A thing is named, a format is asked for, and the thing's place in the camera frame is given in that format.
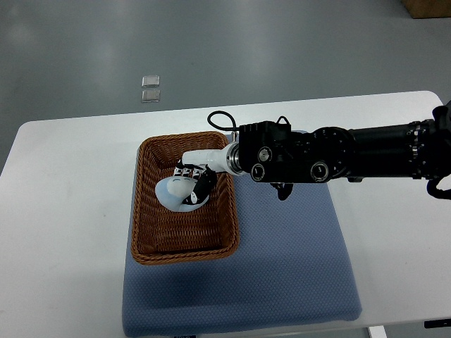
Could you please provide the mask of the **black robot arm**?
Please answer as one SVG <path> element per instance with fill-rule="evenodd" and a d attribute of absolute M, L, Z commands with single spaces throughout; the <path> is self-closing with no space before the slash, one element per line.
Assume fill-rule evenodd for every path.
<path fill-rule="evenodd" d="M 232 125 L 238 146 L 230 155 L 231 168 L 267 182 L 286 199 L 294 183 L 326 183 L 345 177 L 411 177 L 428 181 L 426 191 L 450 199 L 438 188 L 450 176 L 450 105 L 433 109 L 433 117 L 405 125 L 345 130 L 322 127 L 295 132 L 288 119 Z"/>

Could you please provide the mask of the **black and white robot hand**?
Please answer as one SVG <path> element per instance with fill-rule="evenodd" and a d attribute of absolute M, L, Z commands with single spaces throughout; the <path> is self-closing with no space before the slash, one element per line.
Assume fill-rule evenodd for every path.
<path fill-rule="evenodd" d="M 173 176 L 191 177 L 197 180 L 194 193 L 199 198 L 210 195 L 217 183 L 217 174 L 241 175 L 244 171 L 239 164 L 237 142 L 223 149 L 204 149 L 187 151 L 177 162 Z"/>

